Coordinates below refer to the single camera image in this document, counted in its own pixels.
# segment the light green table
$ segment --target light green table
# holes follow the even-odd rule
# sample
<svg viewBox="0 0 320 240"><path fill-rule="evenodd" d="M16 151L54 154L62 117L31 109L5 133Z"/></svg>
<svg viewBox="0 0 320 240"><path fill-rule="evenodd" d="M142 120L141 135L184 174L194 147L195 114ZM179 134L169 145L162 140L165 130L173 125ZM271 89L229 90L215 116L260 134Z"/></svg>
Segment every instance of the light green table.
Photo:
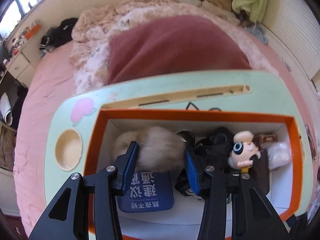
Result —
<svg viewBox="0 0 320 240"><path fill-rule="evenodd" d="M92 129L99 111L82 118L76 126L83 139L83 154L76 168L70 172L62 171L56 164L55 146L58 137L66 129L73 128L70 116L76 103L83 98L91 98L94 108L100 109L107 103L141 98L146 96L196 90L212 87L249 85L247 93L215 95L211 97L181 98L178 102L164 102L144 106L145 108L185 109L192 101L201 110L218 107L224 111L260 112L285 114L295 117L303 142L305 162L303 166L303 188L299 209L296 215L303 214L309 205L312 185L312 158L302 118L283 81L272 74L258 71L204 71L150 77L103 87L99 90L78 95L65 101L55 113L48 135L44 161L44 189L48 204L65 180L74 172L83 174L84 162Z"/></svg>

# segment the window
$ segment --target window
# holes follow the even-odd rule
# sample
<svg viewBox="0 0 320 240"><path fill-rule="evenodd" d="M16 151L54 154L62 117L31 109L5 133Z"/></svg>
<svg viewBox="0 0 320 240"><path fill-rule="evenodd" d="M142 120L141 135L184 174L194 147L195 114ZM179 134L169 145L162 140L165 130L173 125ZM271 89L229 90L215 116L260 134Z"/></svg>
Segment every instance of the window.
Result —
<svg viewBox="0 0 320 240"><path fill-rule="evenodd" d="M0 22L0 35L4 38L8 36L19 23L21 18L30 11L40 0L15 0Z"/></svg>

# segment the cartoon figurine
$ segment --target cartoon figurine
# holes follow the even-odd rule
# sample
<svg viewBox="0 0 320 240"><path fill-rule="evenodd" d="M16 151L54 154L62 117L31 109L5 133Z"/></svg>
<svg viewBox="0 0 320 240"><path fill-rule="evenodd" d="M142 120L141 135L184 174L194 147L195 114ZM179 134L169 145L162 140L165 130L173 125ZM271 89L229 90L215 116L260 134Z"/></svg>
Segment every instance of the cartoon figurine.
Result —
<svg viewBox="0 0 320 240"><path fill-rule="evenodd" d="M261 153L258 147L252 142L253 134L249 131L242 131L233 137L233 149L228 158L228 165L241 172L248 172L253 166L253 159L259 159Z"/></svg>

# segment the figurine eye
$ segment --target figurine eye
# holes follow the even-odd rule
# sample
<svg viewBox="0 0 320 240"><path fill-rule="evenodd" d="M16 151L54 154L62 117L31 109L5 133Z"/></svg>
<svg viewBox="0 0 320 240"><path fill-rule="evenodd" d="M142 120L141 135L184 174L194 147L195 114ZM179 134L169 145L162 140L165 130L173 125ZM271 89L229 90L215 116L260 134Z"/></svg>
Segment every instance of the figurine eye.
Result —
<svg viewBox="0 0 320 240"><path fill-rule="evenodd" d="M233 146L233 152L237 155L240 155L243 152L243 143L239 142Z"/></svg>

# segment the silver screw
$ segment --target silver screw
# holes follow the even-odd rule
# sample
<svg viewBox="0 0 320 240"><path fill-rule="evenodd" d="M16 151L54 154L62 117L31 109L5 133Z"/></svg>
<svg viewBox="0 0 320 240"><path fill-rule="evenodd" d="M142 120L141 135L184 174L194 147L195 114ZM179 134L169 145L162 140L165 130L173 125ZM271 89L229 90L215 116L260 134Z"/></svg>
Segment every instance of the silver screw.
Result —
<svg viewBox="0 0 320 240"><path fill-rule="evenodd" d="M115 169L116 169L116 167L113 166L113 165L110 165L110 166L106 167L106 170L109 171L109 172L112 172L112 171L114 171Z"/></svg>
<svg viewBox="0 0 320 240"><path fill-rule="evenodd" d="M248 173L245 173L245 172L241 174L241 177L243 179L250 179L250 175Z"/></svg>
<svg viewBox="0 0 320 240"><path fill-rule="evenodd" d="M205 168L207 171L214 171L214 167L212 165L208 165Z"/></svg>
<svg viewBox="0 0 320 240"><path fill-rule="evenodd" d="M71 174L71 179L78 179L80 177L79 173Z"/></svg>

